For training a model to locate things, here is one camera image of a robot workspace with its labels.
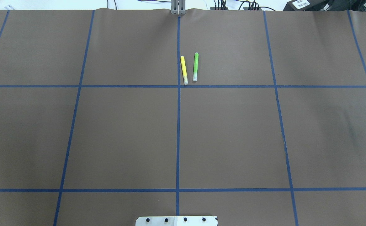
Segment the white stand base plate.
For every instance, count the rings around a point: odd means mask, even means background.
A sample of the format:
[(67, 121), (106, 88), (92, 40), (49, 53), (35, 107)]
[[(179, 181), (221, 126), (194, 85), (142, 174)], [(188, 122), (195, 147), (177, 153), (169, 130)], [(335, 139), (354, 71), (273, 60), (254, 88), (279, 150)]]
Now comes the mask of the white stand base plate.
[(136, 226), (217, 226), (217, 216), (143, 216)]

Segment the black usb hub lower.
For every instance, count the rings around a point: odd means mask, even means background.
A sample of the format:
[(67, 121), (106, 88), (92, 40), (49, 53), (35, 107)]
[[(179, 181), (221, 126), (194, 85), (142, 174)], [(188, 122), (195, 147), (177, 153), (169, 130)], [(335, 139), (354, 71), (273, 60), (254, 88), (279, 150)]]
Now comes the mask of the black usb hub lower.
[(247, 9), (244, 8), (244, 10), (258, 11), (259, 8), (261, 7), (255, 0), (243, 0), (242, 4), (244, 3), (248, 3)]

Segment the yellow highlighter pen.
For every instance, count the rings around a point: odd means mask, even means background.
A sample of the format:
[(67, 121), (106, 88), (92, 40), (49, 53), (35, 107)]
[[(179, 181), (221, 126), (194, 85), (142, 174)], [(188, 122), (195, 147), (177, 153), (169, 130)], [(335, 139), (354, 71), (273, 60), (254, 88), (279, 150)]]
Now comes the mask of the yellow highlighter pen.
[(188, 74), (187, 74), (187, 65), (184, 56), (180, 56), (181, 70), (183, 76), (184, 85), (188, 85)]

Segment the black box with label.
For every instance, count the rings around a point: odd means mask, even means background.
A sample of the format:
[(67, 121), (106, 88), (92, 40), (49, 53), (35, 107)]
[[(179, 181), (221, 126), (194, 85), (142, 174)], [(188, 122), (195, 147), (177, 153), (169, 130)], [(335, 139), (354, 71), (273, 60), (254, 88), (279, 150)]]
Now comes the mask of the black box with label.
[(329, 6), (329, 0), (291, 0), (283, 11), (321, 11)]

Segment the aluminium frame post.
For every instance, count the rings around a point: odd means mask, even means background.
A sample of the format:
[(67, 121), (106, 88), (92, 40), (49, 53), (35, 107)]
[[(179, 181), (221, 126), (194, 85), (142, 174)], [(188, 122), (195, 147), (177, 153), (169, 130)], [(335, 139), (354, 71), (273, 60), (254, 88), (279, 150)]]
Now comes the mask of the aluminium frame post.
[(186, 0), (171, 0), (171, 14), (179, 16), (186, 14)]

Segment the black usb hub upper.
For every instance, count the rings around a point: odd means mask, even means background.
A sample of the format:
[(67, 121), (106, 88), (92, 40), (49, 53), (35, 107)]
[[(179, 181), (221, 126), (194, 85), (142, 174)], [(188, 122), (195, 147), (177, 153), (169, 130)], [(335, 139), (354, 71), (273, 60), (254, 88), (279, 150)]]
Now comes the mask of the black usb hub upper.
[(227, 0), (213, 0), (214, 6), (210, 7), (210, 10), (223, 11), (229, 10), (227, 7)]

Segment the black usb hub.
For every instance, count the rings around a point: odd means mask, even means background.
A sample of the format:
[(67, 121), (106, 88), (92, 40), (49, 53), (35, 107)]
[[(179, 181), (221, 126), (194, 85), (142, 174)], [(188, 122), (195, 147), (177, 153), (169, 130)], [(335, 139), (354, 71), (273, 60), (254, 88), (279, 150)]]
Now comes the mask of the black usb hub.
[(210, 10), (223, 11), (229, 10), (227, 7), (227, 0), (213, 0), (214, 6), (210, 7)]
[(244, 3), (248, 3), (247, 9), (244, 8), (244, 10), (258, 11), (259, 8), (261, 7), (255, 0), (243, 0), (242, 4)]

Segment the brown paper table mat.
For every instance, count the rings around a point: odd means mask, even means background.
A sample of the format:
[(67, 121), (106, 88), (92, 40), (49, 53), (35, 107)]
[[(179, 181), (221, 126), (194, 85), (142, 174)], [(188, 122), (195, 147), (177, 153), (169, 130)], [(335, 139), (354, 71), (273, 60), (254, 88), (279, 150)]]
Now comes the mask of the brown paper table mat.
[(366, 226), (366, 12), (0, 10), (0, 226), (175, 215)]

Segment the green highlighter pen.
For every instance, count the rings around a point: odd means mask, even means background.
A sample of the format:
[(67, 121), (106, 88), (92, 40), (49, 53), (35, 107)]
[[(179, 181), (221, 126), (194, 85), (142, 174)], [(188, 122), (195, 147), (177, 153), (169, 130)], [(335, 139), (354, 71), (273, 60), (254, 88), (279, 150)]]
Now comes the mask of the green highlighter pen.
[(199, 68), (199, 53), (196, 52), (194, 54), (194, 62), (193, 62), (193, 82), (196, 82), (198, 79), (198, 68)]

